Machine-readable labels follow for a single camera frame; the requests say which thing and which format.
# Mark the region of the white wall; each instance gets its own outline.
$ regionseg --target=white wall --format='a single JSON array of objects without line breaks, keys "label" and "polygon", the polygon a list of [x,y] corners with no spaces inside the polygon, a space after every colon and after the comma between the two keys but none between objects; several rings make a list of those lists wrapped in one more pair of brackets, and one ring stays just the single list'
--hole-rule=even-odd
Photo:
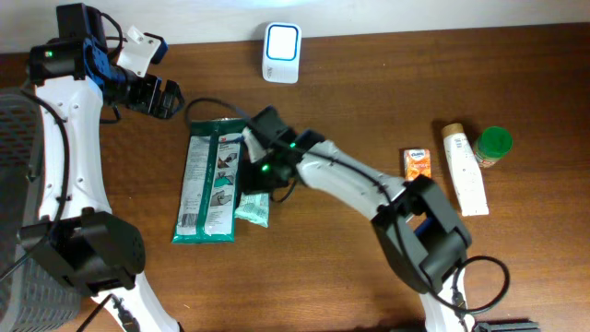
[{"label": "white wall", "polygon": [[[79,1],[0,0],[0,53],[57,36],[55,6]],[[589,0],[86,0],[124,30],[135,24],[168,43],[261,39],[288,21],[303,37],[499,27],[590,20]]]}]

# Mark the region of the black connector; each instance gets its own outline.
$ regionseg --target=black connector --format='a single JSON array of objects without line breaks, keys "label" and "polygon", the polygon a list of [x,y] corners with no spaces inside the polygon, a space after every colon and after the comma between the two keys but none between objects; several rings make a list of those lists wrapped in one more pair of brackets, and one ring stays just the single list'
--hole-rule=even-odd
[{"label": "black connector", "polygon": [[116,296],[112,296],[112,301],[114,302],[113,308],[117,309],[119,312],[119,320],[121,321],[121,326],[126,332],[139,332],[139,323],[137,319],[133,317],[133,315],[123,308],[123,298],[119,300]]}]

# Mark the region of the gray mesh basket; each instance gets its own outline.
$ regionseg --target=gray mesh basket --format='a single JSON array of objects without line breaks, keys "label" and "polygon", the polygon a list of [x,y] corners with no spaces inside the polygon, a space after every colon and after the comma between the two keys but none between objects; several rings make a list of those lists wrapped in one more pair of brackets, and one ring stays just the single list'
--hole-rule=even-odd
[{"label": "gray mesh basket", "polygon": [[[18,89],[0,89],[0,271],[24,255],[17,241],[20,227],[38,220],[43,184],[38,110]],[[77,315],[80,302],[79,294],[29,260],[0,283],[0,331],[56,329]]]}]

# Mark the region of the product label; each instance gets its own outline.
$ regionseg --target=product label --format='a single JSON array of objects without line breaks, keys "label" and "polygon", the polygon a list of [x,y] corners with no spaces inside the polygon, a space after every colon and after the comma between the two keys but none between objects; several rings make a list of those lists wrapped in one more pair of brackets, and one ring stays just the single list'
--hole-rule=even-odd
[{"label": "product label", "polygon": [[226,142],[231,142],[241,135],[227,134],[219,137],[215,177],[205,220],[205,234],[207,235],[231,233],[240,143]]},{"label": "product label", "polygon": [[184,169],[183,193],[176,232],[180,235],[195,235],[203,188],[207,175],[209,141],[192,136]]}]

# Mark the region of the green bottle cap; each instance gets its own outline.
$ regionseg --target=green bottle cap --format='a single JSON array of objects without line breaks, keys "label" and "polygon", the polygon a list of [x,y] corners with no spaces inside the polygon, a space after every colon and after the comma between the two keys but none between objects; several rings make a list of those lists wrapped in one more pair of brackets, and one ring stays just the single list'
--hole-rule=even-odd
[{"label": "green bottle cap", "polygon": [[513,147],[513,137],[508,130],[493,126],[486,129],[479,138],[478,148],[491,158],[502,158]]}]

